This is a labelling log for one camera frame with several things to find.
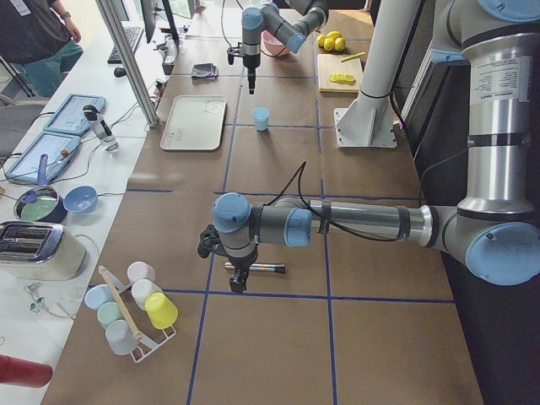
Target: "keyboard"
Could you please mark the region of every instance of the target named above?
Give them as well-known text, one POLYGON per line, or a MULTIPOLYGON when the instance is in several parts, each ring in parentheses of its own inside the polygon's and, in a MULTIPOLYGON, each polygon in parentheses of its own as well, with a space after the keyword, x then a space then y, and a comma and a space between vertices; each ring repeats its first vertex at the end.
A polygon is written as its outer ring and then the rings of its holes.
MULTIPOLYGON (((126 34, 127 42, 132 48, 132 51, 135 52, 138 43, 143 37, 143 27, 124 27, 124 34, 126 34)), ((110 65, 122 63, 122 60, 120 59, 120 54, 118 53, 116 47, 112 48, 109 59, 107 59, 107 63, 109 63, 110 65)))

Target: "blue pan handle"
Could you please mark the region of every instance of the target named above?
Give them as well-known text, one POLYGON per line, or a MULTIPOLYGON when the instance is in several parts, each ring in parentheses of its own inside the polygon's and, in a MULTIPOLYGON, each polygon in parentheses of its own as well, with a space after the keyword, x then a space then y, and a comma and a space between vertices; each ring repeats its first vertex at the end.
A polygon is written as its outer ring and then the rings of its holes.
POLYGON ((47 186, 47 160, 49 159, 48 154, 43 154, 40 156, 40 166, 37 170, 37 185, 38 186, 47 186))

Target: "blue bowl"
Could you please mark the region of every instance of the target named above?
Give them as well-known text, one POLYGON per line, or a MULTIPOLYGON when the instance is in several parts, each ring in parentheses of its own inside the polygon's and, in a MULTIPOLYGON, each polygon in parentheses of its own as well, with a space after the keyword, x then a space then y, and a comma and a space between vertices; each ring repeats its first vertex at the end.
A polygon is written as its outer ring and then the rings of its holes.
POLYGON ((64 208, 70 213, 91 213, 98 203, 98 193, 91 186, 72 189, 64 197, 64 208))

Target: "label sticker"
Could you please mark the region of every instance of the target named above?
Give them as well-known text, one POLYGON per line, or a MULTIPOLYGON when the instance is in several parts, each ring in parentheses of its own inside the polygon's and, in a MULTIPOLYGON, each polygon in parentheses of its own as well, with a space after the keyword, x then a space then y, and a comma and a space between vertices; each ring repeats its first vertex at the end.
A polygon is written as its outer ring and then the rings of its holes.
POLYGON ((26 5, 26 3, 24 3, 23 0, 9 0, 9 1, 13 4, 13 6, 17 9, 19 14, 22 15, 23 17, 25 15, 31 14, 30 9, 26 5))
POLYGON ((516 57, 471 68, 471 105, 486 101, 529 101, 531 57, 516 57))

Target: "green shorts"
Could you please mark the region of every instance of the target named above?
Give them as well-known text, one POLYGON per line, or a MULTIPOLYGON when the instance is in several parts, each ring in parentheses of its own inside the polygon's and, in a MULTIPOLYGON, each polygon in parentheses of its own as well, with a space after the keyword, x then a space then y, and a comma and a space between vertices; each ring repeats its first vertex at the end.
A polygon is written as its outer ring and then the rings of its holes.
POLYGON ((41 97, 51 97, 62 82, 62 73, 68 72, 83 54, 83 48, 72 40, 51 57, 20 65, 12 63, 34 86, 41 97))

